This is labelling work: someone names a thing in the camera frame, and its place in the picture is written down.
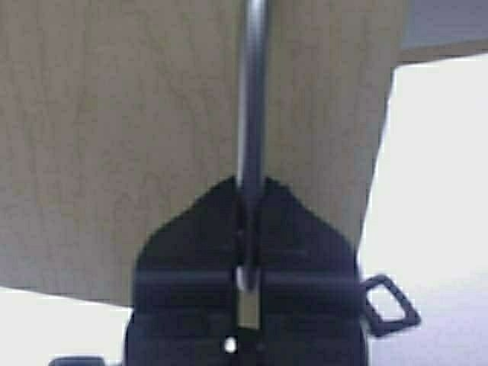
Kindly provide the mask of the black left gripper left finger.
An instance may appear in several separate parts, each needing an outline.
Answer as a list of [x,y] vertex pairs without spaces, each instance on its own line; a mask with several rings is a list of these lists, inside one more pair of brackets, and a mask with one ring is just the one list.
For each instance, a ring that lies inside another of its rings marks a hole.
[[124,365],[242,365],[244,219],[229,176],[150,234],[133,270]]

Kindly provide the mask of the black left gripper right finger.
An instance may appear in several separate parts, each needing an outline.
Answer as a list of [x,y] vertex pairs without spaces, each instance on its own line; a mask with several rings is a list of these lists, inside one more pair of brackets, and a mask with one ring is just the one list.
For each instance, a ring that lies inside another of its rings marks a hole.
[[366,365],[355,253],[285,184],[265,181],[260,365]]

